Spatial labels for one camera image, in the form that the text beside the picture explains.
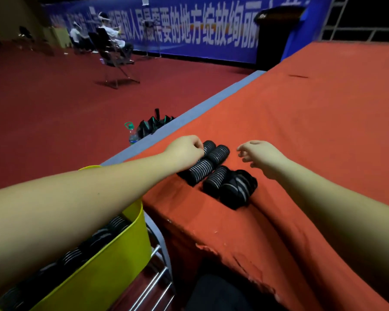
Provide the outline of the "grey metal ladder frame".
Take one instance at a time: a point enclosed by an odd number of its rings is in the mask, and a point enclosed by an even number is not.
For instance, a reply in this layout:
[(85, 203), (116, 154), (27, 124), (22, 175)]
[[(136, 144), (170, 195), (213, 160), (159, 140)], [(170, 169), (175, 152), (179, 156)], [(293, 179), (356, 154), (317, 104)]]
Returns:
[(389, 0), (332, 0), (318, 41), (389, 43)]

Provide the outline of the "person's left hand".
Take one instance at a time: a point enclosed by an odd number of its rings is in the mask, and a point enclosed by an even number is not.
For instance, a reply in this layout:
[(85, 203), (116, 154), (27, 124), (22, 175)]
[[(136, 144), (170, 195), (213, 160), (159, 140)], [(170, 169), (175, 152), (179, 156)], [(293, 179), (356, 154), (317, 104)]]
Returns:
[(172, 141), (161, 153), (162, 162), (172, 173), (177, 173), (189, 169), (198, 160), (192, 160), (191, 156), (191, 136), (182, 136)]

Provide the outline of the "black podium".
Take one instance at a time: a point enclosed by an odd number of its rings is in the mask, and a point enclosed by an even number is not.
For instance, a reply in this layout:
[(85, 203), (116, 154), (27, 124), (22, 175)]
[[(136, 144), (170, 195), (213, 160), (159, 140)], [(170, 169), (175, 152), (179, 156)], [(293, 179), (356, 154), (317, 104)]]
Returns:
[(306, 8), (300, 5), (281, 5), (261, 10), (254, 17), (258, 27), (256, 67), (268, 71), (283, 56), (291, 31), (299, 24)]

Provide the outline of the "black folding chair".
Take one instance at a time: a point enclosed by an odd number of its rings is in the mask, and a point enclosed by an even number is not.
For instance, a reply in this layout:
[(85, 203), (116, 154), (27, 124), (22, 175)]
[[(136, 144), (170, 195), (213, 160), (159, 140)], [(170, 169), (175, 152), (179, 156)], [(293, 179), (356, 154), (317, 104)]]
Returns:
[(104, 28), (97, 29), (97, 36), (94, 39), (94, 45), (101, 57), (103, 65), (120, 71), (125, 79), (140, 84), (140, 80), (128, 70), (128, 67), (134, 65), (135, 62), (129, 57), (126, 57), (126, 54), (123, 53), (115, 41), (110, 39)]

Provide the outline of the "metal rail rack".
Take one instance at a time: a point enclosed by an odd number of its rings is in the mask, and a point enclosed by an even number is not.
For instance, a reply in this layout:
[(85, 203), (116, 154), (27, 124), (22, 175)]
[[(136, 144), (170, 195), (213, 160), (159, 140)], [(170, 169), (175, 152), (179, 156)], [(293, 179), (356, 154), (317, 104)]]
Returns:
[[(158, 258), (162, 264), (163, 267), (159, 268), (156, 267), (151, 261), (153, 258)], [(166, 295), (171, 292), (171, 296), (169, 301), (164, 306), (163, 311), (167, 311), (169, 306), (171, 305), (172, 301), (174, 300), (176, 296), (176, 289), (175, 284), (173, 281), (173, 275), (172, 275), (172, 267), (170, 258), (168, 256), (167, 247), (161, 246), (160, 244), (157, 244), (155, 248), (152, 249), (151, 256), (149, 263), (147, 266), (150, 266), (150, 268), (155, 272), (155, 275), (150, 280), (150, 282), (147, 284), (147, 286), (144, 288), (140, 296), (136, 299), (134, 304), (129, 308), (128, 311), (139, 311), (140, 307), (148, 301), (148, 298), (151, 293), (154, 292), (154, 289), (157, 287), (157, 285), (161, 284), (161, 281), (164, 281), (166, 283), (165, 289), (161, 292), (160, 297), (157, 299), (154, 306), (151, 308), (150, 311), (156, 311), (156, 308), (160, 305), (160, 303), (166, 298)]]

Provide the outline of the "person's right hand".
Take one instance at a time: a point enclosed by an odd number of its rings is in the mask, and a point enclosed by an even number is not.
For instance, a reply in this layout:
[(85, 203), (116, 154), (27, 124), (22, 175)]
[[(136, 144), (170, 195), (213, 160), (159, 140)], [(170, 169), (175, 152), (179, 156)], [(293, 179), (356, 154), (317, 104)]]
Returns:
[(267, 141), (263, 141), (261, 153), (263, 166), (259, 169), (263, 172), (265, 177), (269, 179), (278, 180), (280, 175), (285, 172), (291, 164), (291, 161), (286, 156)]

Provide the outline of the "person's left forearm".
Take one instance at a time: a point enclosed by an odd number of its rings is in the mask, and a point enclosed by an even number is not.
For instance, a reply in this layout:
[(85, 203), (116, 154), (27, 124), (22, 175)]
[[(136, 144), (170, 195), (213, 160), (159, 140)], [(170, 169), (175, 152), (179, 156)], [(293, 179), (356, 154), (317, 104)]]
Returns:
[(164, 152), (1, 189), (0, 296), (77, 247), (178, 169)]

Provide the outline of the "blue banner with white print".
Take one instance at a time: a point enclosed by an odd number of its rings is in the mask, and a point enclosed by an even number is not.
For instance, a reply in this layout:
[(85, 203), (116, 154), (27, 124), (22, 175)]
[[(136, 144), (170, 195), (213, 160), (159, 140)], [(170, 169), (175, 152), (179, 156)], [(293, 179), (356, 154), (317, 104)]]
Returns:
[(291, 31), (281, 61), (312, 41), (322, 29), (332, 0), (41, 0), (52, 26), (76, 21), (95, 31), (99, 12), (108, 14), (119, 38), (145, 51), (143, 19), (158, 25), (161, 54), (256, 64), (261, 10), (281, 5), (306, 8)]

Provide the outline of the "person's dark trousers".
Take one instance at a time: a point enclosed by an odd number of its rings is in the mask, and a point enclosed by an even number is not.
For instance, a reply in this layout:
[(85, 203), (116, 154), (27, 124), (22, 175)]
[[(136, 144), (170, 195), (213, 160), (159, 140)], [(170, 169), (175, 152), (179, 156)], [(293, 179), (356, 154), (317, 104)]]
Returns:
[(282, 311), (270, 299), (249, 297), (217, 275), (199, 278), (184, 311)]

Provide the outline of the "heap of black discs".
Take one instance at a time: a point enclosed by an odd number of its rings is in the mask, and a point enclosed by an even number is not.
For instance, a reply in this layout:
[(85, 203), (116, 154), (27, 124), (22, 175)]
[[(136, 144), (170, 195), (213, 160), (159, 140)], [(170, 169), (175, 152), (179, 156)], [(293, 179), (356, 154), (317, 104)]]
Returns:
[(0, 298), (0, 311), (29, 311), (128, 228), (131, 223), (124, 216), (114, 217), (77, 248), (68, 251), (57, 261), (42, 267), (6, 292)]

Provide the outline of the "rows of black round discs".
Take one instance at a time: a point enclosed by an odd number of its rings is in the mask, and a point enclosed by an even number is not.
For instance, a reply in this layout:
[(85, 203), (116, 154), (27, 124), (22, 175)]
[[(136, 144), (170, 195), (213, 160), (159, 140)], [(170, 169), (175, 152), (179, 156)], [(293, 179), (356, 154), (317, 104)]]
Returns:
[(202, 184), (203, 193), (230, 209), (247, 206), (258, 187), (257, 179), (245, 170), (231, 170), (223, 164), (230, 154), (226, 145), (207, 140), (203, 142), (203, 148), (202, 158), (177, 175), (192, 187)]

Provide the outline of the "black tripod stand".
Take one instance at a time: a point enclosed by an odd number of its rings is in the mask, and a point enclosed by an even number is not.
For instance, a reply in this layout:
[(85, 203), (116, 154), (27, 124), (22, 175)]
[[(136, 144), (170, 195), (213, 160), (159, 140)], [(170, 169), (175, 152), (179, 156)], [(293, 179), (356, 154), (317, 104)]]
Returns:
[(161, 41), (156, 21), (153, 19), (143, 19), (142, 24), (145, 57), (160, 59), (162, 57)]

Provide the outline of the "clear water bottle green cap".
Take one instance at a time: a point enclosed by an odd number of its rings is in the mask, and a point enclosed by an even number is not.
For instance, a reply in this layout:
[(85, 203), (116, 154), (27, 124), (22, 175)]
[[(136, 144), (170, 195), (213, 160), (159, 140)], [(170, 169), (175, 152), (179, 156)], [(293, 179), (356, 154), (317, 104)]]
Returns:
[(124, 124), (124, 126), (126, 127), (128, 133), (129, 133), (129, 136), (128, 136), (129, 144), (133, 145), (133, 144), (137, 143), (140, 140), (140, 136), (139, 136), (138, 131), (137, 131), (136, 127), (134, 126), (134, 124), (129, 121), (129, 122), (126, 122)]

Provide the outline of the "red tablecloth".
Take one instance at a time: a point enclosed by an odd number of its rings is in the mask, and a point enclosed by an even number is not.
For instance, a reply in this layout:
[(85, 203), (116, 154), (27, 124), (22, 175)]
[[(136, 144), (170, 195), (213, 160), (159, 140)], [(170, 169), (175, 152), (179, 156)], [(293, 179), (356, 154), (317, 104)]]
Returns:
[(197, 135), (229, 147), (225, 165), (258, 181), (231, 210), (177, 175), (143, 197), (161, 228), (176, 284), (203, 258), (223, 263), (292, 311), (389, 311), (275, 181), (244, 164), (250, 140), (343, 187), (389, 205), (389, 44), (314, 42), (136, 156)]

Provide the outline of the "person's right forearm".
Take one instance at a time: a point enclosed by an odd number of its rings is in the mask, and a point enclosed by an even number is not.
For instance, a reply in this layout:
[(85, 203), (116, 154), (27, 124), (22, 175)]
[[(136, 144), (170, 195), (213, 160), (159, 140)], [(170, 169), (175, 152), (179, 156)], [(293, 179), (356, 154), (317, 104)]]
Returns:
[(389, 302), (389, 206), (293, 161), (277, 182), (343, 261)]

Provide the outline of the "yellow plastic bin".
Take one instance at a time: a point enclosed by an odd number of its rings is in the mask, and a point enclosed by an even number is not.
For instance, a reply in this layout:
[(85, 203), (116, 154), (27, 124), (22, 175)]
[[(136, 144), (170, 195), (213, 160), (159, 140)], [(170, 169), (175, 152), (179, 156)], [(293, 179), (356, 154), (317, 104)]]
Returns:
[(29, 311), (105, 311), (113, 304), (147, 265), (152, 251), (140, 198), (116, 216), (126, 217), (131, 225)]

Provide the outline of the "black bag with green trim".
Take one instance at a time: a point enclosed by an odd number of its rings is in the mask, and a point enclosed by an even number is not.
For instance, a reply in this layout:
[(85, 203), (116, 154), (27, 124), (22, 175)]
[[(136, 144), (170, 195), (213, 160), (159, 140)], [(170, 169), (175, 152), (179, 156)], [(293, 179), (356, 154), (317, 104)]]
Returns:
[(141, 121), (138, 125), (136, 132), (138, 134), (139, 140), (145, 138), (148, 135), (154, 134), (158, 129), (170, 123), (174, 119), (175, 117), (168, 115), (161, 117), (160, 109), (156, 108), (154, 111), (154, 116), (150, 117), (150, 119), (147, 121)]

